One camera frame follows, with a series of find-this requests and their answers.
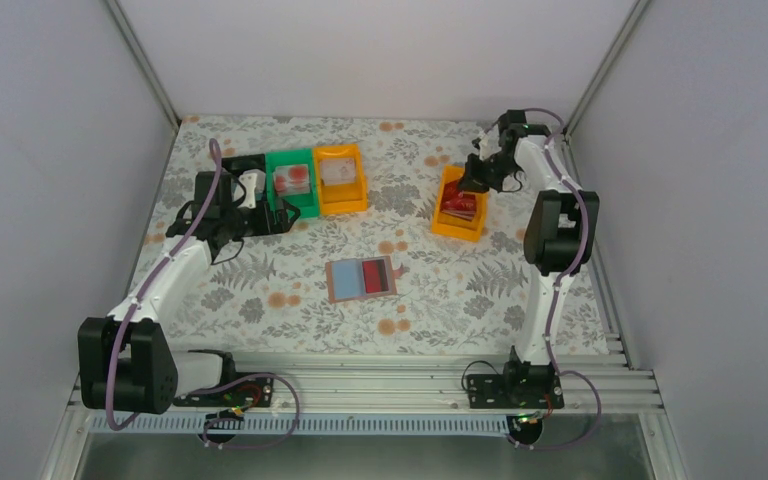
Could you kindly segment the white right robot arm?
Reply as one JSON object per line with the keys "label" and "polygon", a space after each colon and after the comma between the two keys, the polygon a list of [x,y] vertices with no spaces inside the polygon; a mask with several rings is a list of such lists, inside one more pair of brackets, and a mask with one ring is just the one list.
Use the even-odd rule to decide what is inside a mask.
{"label": "white right robot arm", "polygon": [[568,291],[589,261],[595,239],[600,199],[583,189],[563,165],[559,146],[565,125],[532,123],[530,112],[508,110],[494,122],[496,152],[489,150],[489,134],[481,133],[458,182],[465,192],[501,193],[506,181],[515,180],[536,193],[523,240],[530,292],[522,334],[490,385],[472,388],[472,401],[479,408],[561,406],[553,339]]}

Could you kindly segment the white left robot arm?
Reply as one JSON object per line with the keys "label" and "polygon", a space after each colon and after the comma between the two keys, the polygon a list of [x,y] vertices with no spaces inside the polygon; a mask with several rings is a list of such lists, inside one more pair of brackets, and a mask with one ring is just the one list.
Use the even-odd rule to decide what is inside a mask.
{"label": "white left robot arm", "polygon": [[282,199],[270,204],[259,197],[254,170],[200,172],[194,187],[145,277],[108,314],[79,327],[79,385],[89,409],[162,414],[174,400],[214,392],[231,378],[228,353],[175,351],[161,323],[218,265],[227,244],[286,233],[301,211]]}

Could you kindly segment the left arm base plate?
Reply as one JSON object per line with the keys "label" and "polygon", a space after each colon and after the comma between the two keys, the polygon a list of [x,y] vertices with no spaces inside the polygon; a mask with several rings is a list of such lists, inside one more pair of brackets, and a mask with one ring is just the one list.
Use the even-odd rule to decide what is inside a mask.
{"label": "left arm base plate", "polygon": [[249,409],[267,408],[271,406],[272,393],[275,388],[275,380],[272,377],[257,377],[239,382],[231,387],[238,378],[250,376],[250,372],[233,373],[228,379],[220,383],[219,391],[209,394],[191,393],[184,397],[178,397],[173,401],[175,407],[189,408],[216,408],[216,409]]}

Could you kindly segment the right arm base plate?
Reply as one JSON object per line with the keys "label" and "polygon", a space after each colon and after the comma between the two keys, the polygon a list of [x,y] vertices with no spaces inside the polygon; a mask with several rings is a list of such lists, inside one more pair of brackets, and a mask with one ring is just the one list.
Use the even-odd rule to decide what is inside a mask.
{"label": "right arm base plate", "polygon": [[469,374],[464,385],[471,409],[548,410],[565,407],[563,390],[557,378],[507,381],[502,375]]}

